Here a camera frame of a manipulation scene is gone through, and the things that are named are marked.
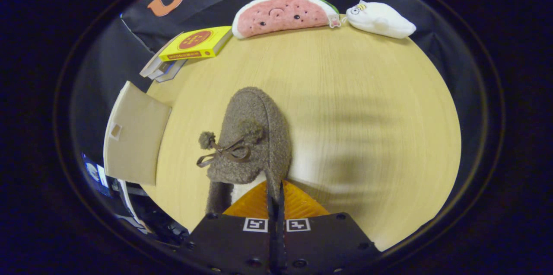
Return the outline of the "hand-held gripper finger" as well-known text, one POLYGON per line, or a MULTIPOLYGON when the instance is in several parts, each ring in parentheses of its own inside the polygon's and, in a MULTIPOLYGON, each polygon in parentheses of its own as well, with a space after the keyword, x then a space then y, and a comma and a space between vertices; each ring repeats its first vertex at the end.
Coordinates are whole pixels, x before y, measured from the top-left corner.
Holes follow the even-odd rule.
POLYGON ((184 259, 203 275, 268 275, 274 233, 263 181, 224 212, 206 214, 184 242, 184 259))
POLYGON ((281 186, 279 262, 286 275, 355 275, 382 253, 346 212, 326 210, 290 181, 281 186))

